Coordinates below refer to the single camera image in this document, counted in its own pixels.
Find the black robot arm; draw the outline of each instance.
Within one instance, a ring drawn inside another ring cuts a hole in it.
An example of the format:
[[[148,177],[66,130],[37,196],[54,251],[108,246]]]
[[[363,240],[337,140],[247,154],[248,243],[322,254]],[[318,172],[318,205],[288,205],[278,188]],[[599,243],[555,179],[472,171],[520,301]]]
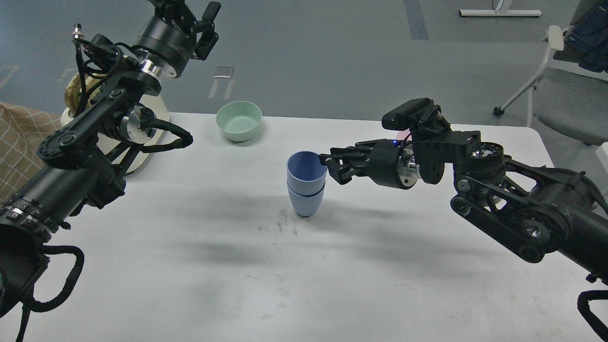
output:
[[[382,126],[409,130],[411,139],[358,142],[319,155],[339,184],[353,176],[400,189],[410,189],[418,179],[437,184],[444,164],[451,163],[457,194],[450,206],[458,215],[527,262],[538,263],[546,253],[559,251],[589,271],[587,280],[608,285],[608,220],[592,212],[598,203],[608,213],[608,204],[584,172],[517,162],[503,154],[501,145],[482,142],[479,131],[452,131],[430,99],[397,107],[382,118]],[[507,172],[531,178],[536,185],[526,191]],[[593,323],[598,320],[591,318],[584,300],[605,296],[581,294],[579,309],[607,339],[608,330]]]
[[[51,234],[59,227],[69,229],[65,219],[77,215],[85,204],[101,209],[122,196],[124,177],[138,153],[183,148],[193,141],[188,131],[157,119],[140,100],[144,94],[157,96],[161,77],[179,77],[189,59],[206,58],[217,41],[213,19],[220,5],[211,2],[202,20],[197,21],[184,1],[151,2],[155,14],[133,46],[114,44],[99,34],[87,41],[80,25],[74,26],[72,41],[77,48],[80,79],[87,74],[99,82],[91,89],[82,88],[74,120],[39,146],[36,153],[45,166],[0,206],[0,317],[23,302],[18,340],[23,338],[29,312],[45,312],[61,305],[83,267],[80,249],[45,245]],[[82,50],[89,61],[84,62]],[[85,109],[98,86],[100,91]],[[178,138],[165,145],[144,146],[156,130],[169,131]],[[119,141],[118,146],[104,154],[97,147],[98,134]],[[125,151],[121,161],[113,163]],[[47,268],[47,255],[63,253],[76,256],[66,285],[55,299],[36,301],[33,288]]]

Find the mint green bowl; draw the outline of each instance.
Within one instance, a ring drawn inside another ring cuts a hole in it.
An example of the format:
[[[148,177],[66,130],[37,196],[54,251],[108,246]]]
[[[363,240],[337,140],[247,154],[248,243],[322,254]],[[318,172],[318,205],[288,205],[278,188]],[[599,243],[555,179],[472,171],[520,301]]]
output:
[[[235,101],[218,110],[215,122],[232,141],[243,142],[252,139],[260,132],[262,110],[249,101]]]

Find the white table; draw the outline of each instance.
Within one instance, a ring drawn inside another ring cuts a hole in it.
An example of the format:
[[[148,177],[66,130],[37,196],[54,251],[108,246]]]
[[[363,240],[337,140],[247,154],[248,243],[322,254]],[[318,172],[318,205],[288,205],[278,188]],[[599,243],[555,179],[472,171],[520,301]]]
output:
[[[32,314],[26,341],[597,339],[576,298],[602,286],[559,253],[528,264],[452,212],[450,165],[440,184],[408,191],[328,177],[317,214],[298,217],[287,157],[394,138],[380,122],[265,117],[259,137],[235,144],[212,115],[171,118],[194,144],[152,155],[124,197],[51,240],[82,248],[85,269],[65,304]],[[515,160],[551,165],[530,128],[454,125],[475,129]],[[53,257],[37,299],[71,266]],[[0,319],[0,341],[20,314]]]

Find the screw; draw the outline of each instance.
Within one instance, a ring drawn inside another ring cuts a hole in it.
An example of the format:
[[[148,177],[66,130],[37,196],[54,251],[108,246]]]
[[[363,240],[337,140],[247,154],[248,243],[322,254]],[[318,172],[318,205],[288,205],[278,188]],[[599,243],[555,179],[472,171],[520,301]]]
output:
[[[70,142],[74,141],[74,139],[76,139],[76,136],[73,133],[68,133],[59,139],[59,144],[68,145]]]
[[[459,180],[456,182],[456,187],[462,192],[471,191],[471,182],[468,180]]]
[[[113,99],[122,94],[122,89],[114,89],[110,92],[110,99]]]
[[[469,205],[462,199],[456,198],[452,200],[452,209],[462,216],[467,216],[471,212]]]
[[[530,245],[521,246],[517,253],[523,260],[531,263],[537,263],[542,259],[541,253]]]

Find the chair caster wheel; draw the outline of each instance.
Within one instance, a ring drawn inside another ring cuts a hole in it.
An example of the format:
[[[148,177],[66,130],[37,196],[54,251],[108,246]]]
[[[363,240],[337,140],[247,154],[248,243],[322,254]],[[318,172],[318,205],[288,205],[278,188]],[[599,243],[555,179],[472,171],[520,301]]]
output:
[[[494,115],[501,116],[505,114],[505,110],[500,109],[500,107],[494,107]]]

